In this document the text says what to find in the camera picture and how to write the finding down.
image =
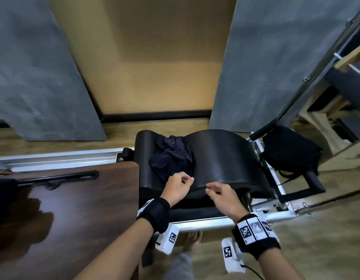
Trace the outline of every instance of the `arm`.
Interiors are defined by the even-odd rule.
[[[235,224],[249,214],[230,185],[213,182],[206,186],[206,193],[214,201],[215,206],[221,213],[231,218]],[[277,248],[263,252],[258,262],[267,280],[304,280],[298,270]]]
[[[189,192],[194,178],[184,172],[168,179],[161,198],[173,207]],[[138,219],[107,249],[95,258],[75,280],[129,280],[154,230],[149,221]]]

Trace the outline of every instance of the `white marker tag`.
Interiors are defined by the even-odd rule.
[[[148,200],[148,201],[143,205],[143,207],[141,207],[141,208],[137,211],[137,216],[136,216],[136,217],[138,217],[138,216],[141,214],[141,212],[144,211],[145,207],[147,207],[147,206],[149,205],[149,203],[152,202],[153,200],[154,200],[154,199]]]
[[[239,222],[237,224],[238,229],[240,230],[240,233],[242,235],[243,240],[245,241],[245,244],[251,244],[256,241],[254,235],[252,234],[252,231],[246,222],[246,220],[243,220],[242,222]]]
[[[271,227],[268,225],[267,221],[263,218],[258,218],[260,223],[263,226],[263,229],[266,231],[267,235],[270,238],[275,238],[278,242],[280,242],[279,238],[277,237],[277,235],[275,234],[275,232],[271,229]]]
[[[245,273],[246,268],[241,267],[241,263],[243,262],[238,259],[236,251],[233,246],[232,238],[225,238],[221,241],[221,246],[223,248],[223,258],[225,268],[228,273],[232,272],[240,272]]]
[[[160,234],[155,242],[155,248],[169,255],[175,245],[177,236],[179,235],[179,229],[173,224],[168,224],[167,230]]]
[[[246,221],[248,221],[249,226],[257,241],[268,238],[266,231],[263,229],[263,226],[262,224],[260,224],[257,217],[249,218]]]

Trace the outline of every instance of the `wrist strap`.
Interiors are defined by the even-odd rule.
[[[137,219],[144,218],[153,226],[154,232],[164,233],[168,228],[170,205],[164,198],[151,199],[137,212]]]
[[[232,233],[240,250],[252,254],[256,260],[268,249],[281,249],[279,238],[266,220],[257,217],[255,214],[243,217],[234,227]]]

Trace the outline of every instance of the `foot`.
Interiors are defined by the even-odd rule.
[[[188,233],[185,244],[182,247],[182,252],[193,253],[201,244],[202,231],[195,231]]]

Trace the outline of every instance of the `gray concrete wall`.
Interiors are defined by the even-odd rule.
[[[209,128],[251,132],[277,117],[358,9],[360,0],[237,0]]]
[[[25,140],[106,140],[46,0],[0,0],[0,118]]]

